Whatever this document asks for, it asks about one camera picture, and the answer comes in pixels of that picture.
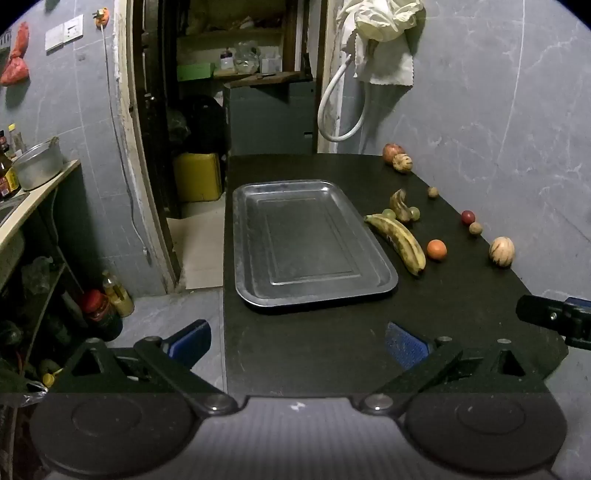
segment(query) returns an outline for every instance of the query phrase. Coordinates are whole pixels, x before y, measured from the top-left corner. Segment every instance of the marble wall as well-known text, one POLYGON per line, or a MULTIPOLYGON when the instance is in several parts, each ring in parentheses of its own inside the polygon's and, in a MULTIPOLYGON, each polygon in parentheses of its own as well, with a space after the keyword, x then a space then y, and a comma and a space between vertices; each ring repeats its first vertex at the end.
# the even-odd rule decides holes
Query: marble wall
MULTIPOLYGON (((414 87, 374 86, 340 153, 404 146, 487 241, 506 235, 534 294, 591 299, 591 31, 557 0, 424 0, 414 87)), ((348 72, 341 131, 363 106, 348 72)))
MULTIPOLYGON (((18 24, 29 24, 30 41, 24 60, 30 79, 0 87, 0 129, 6 130, 15 122, 29 146, 58 135, 66 158, 80 160, 81 168, 60 185, 55 217, 60 245, 83 286, 100 286, 101 272, 108 268, 132 295, 162 295, 165 291, 160 272, 144 255, 131 222, 131 205, 109 112, 105 48, 92 18, 101 7, 111 12, 105 37, 116 114, 114 1, 42 0, 12 27, 14 42, 18 24), (45 32, 78 15, 84 15, 83 37, 46 53, 45 32)), ((134 207, 136 225, 145 239, 135 199, 134 207)))

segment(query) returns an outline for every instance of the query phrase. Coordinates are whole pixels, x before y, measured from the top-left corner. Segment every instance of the ripe banana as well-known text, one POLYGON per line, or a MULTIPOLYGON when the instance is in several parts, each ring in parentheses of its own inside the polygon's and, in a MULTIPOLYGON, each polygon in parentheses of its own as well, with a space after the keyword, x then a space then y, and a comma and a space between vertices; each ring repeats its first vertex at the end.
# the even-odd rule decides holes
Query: ripe banana
POLYGON ((365 222, 375 227, 400 255, 408 271, 417 276, 425 269, 427 259, 417 239, 399 221, 381 213, 367 215, 365 222))
POLYGON ((413 219, 413 214, 404 203, 405 200, 406 191, 404 189, 400 189, 390 197, 390 208, 396 214, 396 218, 402 223, 408 223, 413 219))

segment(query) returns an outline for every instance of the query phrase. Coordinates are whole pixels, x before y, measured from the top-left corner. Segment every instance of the cooking oil bottle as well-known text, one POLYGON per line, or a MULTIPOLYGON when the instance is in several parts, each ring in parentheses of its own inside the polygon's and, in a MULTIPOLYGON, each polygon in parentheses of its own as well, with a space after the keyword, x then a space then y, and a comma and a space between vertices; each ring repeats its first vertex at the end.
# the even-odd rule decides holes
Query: cooking oil bottle
POLYGON ((109 297, 109 301, 117 310, 121 317, 127 317, 134 311, 134 301, 131 300, 129 293, 121 284, 119 279, 111 275, 109 271, 103 272, 103 288, 105 294, 109 297))

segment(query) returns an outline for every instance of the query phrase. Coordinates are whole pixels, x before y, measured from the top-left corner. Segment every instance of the white hose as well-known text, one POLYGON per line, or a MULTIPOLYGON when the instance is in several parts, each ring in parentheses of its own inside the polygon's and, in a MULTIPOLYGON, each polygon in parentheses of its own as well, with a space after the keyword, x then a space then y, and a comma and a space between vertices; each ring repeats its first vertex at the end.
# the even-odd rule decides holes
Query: white hose
POLYGON ((363 106, 363 111, 361 112, 361 117, 359 118, 359 121, 357 122, 357 124, 349 132, 347 132, 344 135, 341 135, 339 137, 334 137, 332 135, 329 135, 326 132, 326 130, 324 129, 324 109, 326 108, 326 104, 328 103, 330 95, 332 94, 333 90, 335 89, 336 84, 339 83, 340 78, 345 74, 345 70, 347 69, 347 67, 349 65, 351 65, 351 62, 353 62, 353 56, 351 54, 349 54, 347 56, 347 59, 345 60, 345 63, 343 63, 339 67, 339 69, 336 72, 336 75, 330 81, 328 87, 326 88, 326 91, 324 92, 324 95, 322 96, 322 100, 320 101, 320 106, 318 108, 318 117, 317 117, 318 131, 320 132, 320 135, 322 135, 329 142, 342 142, 344 140, 351 138, 353 135, 355 135, 359 131, 361 126, 363 125, 363 122, 365 122, 365 115, 367 114, 367 111, 369 108, 369 83, 364 82, 364 84, 365 84, 365 104, 363 106))

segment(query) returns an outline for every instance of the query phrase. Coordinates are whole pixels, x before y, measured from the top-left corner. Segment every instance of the countertop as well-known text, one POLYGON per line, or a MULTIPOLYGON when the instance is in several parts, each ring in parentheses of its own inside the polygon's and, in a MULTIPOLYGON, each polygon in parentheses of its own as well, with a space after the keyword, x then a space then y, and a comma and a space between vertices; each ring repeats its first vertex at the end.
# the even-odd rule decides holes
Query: countertop
POLYGON ((546 376, 567 354, 558 334, 520 322, 517 300, 528 290, 511 270, 494 267, 489 245, 473 238, 443 198, 430 200, 417 176, 396 173, 381 157, 365 155, 252 155, 231 157, 224 243, 224 337, 230 395, 339 395, 368 393, 401 372, 385 349, 388 322, 417 336, 452 337, 466 347, 510 339, 546 376), (421 210, 412 227, 419 243, 438 238, 445 262, 427 260, 414 278, 381 238, 400 277, 392 294, 354 303, 292 310, 254 310, 234 282, 232 192, 240 185, 320 179, 338 185, 361 215, 381 212, 390 195, 407 190, 421 210))
POLYGON ((31 213, 55 188, 78 166, 80 160, 72 160, 64 164, 61 172, 47 183, 41 185, 28 193, 21 204, 10 214, 6 221, 0 226, 0 251, 4 249, 10 239, 22 224, 29 218, 31 213))

